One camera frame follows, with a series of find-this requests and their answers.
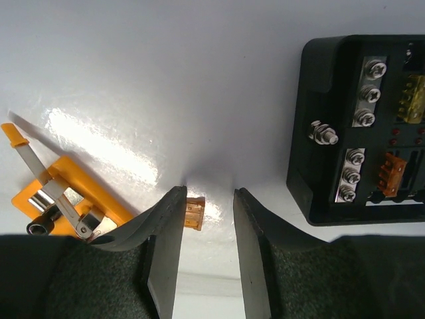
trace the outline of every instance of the black plastic housing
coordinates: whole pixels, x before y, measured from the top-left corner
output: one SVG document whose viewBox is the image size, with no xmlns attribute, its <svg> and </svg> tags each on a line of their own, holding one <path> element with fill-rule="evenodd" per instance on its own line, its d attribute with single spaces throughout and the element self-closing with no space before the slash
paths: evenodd
<svg viewBox="0 0 425 319">
<path fill-rule="evenodd" d="M 375 123 L 351 127 L 358 83 L 366 56 L 386 56 L 387 71 Z M 307 221 L 315 226 L 425 221 L 425 122 L 407 124 L 397 117 L 407 76 L 424 74 L 425 36 L 353 35 L 314 39 L 304 47 L 297 96 L 287 185 Z M 339 137 L 335 145 L 319 145 L 308 137 L 310 124 L 329 124 Z M 352 203 L 335 196 L 345 152 L 365 148 L 366 159 Z M 377 189 L 380 166 L 387 152 L 406 160 L 408 168 L 398 192 L 385 198 Z M 417 205 L 366 206 L 411 199 Z"/>
</svg>

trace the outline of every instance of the glossy white table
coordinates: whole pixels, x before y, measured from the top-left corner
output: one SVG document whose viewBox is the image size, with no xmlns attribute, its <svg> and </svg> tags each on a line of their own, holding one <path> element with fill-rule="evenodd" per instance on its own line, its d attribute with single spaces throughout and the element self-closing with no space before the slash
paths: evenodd
<svg viewBox="0 0 425 319">
<path fill-rule="evenodd" d="M 244 318 L 235 187 L 326 240 L 425 234 L 423 224 L 311 227 L 285 184 L 304 44 L 424 33 L 423 0 L 4 0 L 0 8 L 0 120 L 12 112 L 32 124 L 45 137 L 31 140 L 45 164 L 72 152 L 138 212 L 183 182 L 207 197 L 202 232 L 184 232 L 174 318 Z M 0 160 L 0 233 L 23 233 L 28 219 L 10 199 L 31 173 L 3 136 Z"/>
</svg>

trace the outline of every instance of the black fuse box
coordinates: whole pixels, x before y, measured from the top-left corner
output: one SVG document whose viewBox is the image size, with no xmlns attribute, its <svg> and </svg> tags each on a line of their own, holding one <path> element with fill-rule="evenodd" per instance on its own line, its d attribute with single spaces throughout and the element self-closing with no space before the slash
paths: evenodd
<svg viewBox="0 0 425 319">
<path fill-rule="evenodd" d="M 425 221 L 425 36 L 304 47 L 287 185 L 316 226 Z"/>
</svg>

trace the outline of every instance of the screw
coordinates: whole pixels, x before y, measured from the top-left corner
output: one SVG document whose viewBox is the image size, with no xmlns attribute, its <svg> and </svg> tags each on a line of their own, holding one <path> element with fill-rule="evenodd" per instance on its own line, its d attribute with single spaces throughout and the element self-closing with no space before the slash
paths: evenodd
<svg viewBox="0 0 425 319">
<path fill-rule="evenodd" d="M 343 172 L 343 179 L 349 184 L 357 184 L 360 181 L 360 174 L 352 168 L 346 168 Z"/>
<path fill-rule="evenodd" d="M 365 155 L 361 150 L 355 148 L 348 151 L 347 161 L 353 165 L 361 165 L 365 161 Z"/>
<path fill-rule="evenodd" d="M 375 115 L 370 110 L 363 108 L 362 110 L 357 111 L 355 114 L 355 120 L 359 125 L 368 128 L 375 123 Z"/>
<path fill-rule="evenodd" d="M 386 64 L 380 60 L 372 60 L 366 63 L 365 72 L 369 78 L 376 80 L 382 78 L 386 72 Z"/>
<path fill-rule="evenodd" d="M 326 144 L 334 145 L 334 144 L 336 144 L 338 142 L 338 136 L 337 136 L 337 134 L 328 131 L 328 132 L 324 133 L 324 135 L 323 135 L 323 141 Z"/>
<path fill-rule="evenodd" d="M 347 186 L 347 185 L 342 185 L 339 188 L 339 194 L 338 196 L 344 200 L 344 201 L 348 201 L 349 203 L 352 203 L 354 201 L 354 198 L 356 198 L 356 193 L 355 191 Z"/>
<path fill-rule="evenodd" d="M 368 103 L 376 103 L 381 97 L 381 91 L 375 85 L 365 85 L 360 89 L 360 98 Z"/>
<path fill-rule="evenodd" d="M 408 64 L 409 62 L 410 62 L 410 59 L 412 58 L 412 50 L 411 50 L 411 48 L 414 46 L 414 44 L 413 43 L 409 43 L 409 46 L 408 46 L 408 48 L 407 48 L 407 51 L 406 51 L 406 59 L 404 60 L 404 63 L 405 64 Z"/>
<path fill-rule="evenodd" d="M 314 121 L 310 124 L 309 138 L 319 145 L 334 145 L 338 142 L 338 135 L 328 124 Z"/>
</svg>

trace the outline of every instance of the metal cylinder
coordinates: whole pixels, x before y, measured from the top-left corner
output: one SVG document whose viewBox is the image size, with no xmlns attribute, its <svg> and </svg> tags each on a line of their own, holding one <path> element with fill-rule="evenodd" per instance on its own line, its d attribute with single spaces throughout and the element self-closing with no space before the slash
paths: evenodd
<svg viewBox="0 0 425 319">
<path fill-rule="evenodd" d="M 48 196 L 43 189 L 39 189 L 28 202 L 37 208 L 41 213 L 44 213 L 50 206 L 54 204 L 54 200 Z"/>
<path fill-rule="evenodd" d="M 334 145 L 339 139 L 333 128 L 319 120 L 310 124 L 309 138 L 319 145 Z"/>
</svg>

